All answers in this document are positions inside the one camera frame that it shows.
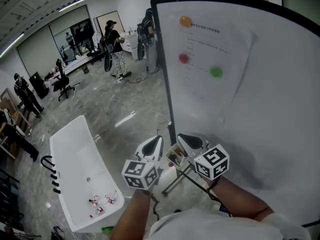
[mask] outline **office chair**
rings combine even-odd
[[[63,69],[62,69],[62,63],[61,60],[58,59],[56,61],[56,65],[59,68],[60,71],[60,78],[57,75],[56,77],[54,77],[55,79],[58,79],[58,82],[54,84],[54,89],[53,91],[57,91],[58,89],[60,89],[60,96],[58,98],[58,101],[60,101],[60,98],[62,95],[65,94],[66,98],[68,99],[68,91],[73,89],[74,91],[76,90],[75,86],[70,86],[69,84],[69,77],[66,76],[66,74],[64,73]]]

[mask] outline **black cap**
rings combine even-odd
[[[112,24],[117,24],[117,22],[115,22],[115,21],[113,21],[113,20],[108,20],[108,21],[106,22],[106,24],[107,24],[108,26],[110,26],[110,25],[112,25]]]

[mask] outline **white bathtub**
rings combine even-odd
[[[101,232],[101,228],[114,226],[125,209],[125,198],[99,154],[83,115],[50,138],[50,152],[57,171],[57,189],[61,190],[60,203],[71,230]],[[104,198],[114,191],[115,203],[107,204],[103,214],[95,214],[89,199],[95,195]]]

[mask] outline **black hook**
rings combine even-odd
[[[59,183],[56,183],[55,181],[52,181],[51,183],[52,183],[52,185],[55,185],[56,187],[59,187]]]
[[[44,157],[41,158],[40,162],[42,164],[42,166],[46,169],[48,169],[50,172],[53,172],[53,174],[56,174],[56,170],[52,170],[51,168],[49,168],[48,166],[44,165],[43,160],[46,161],[49,165],[51,165],[52,167],[55,167],[55,165],[50,162],[49,160],[47,160],[47,158],[52,158],[51,155],[45,155]]]
[[[58,190],[58,189],[56,189],[56,188],[53,189],[53,192],[56,192],[57,194],[60,194],[60,193],[61,193],[61,191]]]
[[[50,174],[50,177],[54,180],[58,179],[57,176],[54,176],[53,174]]]

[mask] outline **gray floor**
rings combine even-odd
[[[144,61],[133,61],[129,53],[126,54],[128,69],[132,71],[130,81],[143,78],[145,73]],[[72,232],[63,213],[58,195],[52,191],[50,172],[40,165],[40,158],[50,154],[49,138],[70,121],[84,115],[91,132],[101,136],[100,141],[114,155],[115,167],[122,168],[124,161],[129,158],[137,146],[147,138],[157,134],[164,137],[164,153],[170,147],[167,130],[169,108],[165,81],[162,70],[151,74],[144,81],[133,83],[116,83],[115,79],[104,71],[104,62],[97,61],[88,64],[89,73],[82,70],[72,73],[70,84],[80,83],[76,89],[75,99],[73,90],[69,92],[69,99],[61,98],[59,92],[50,91],[40,103],[45,107],[41,119],[32,118],[34,128],[31,143],[39,150],[39,159],[33,163],[29,155],[21,152],[15,162],[8,161],[14,176],[20,180],[19,206],[25,214],[22,221],[27,234],[41,235],[43,240],[50,239],[53,226],[60,226],[65,232],[65,239],[72,240]],[[132,111],[136,115],[115,128],[118,121],[127,117]],[[187,179],[180,181],[170,192],[168,197],[161,195],[168,183],[176,177],[174,168],[168,167],[165,158],[161,160],[164,169],[159,185],[154,188],[155,196],[160,200],[157,212],[160,217],[171,214],[175,209],[190,209],[192,207],[215,209],[215,202],[190,183]],[[203,184],[202,180],[193,172],[190,176]],[[156,221],[150,213],[147,232]],[[108,234],[88,234],[93,239],[108,239]],[[77,239],[87,239],[85,234],[76,233]]]

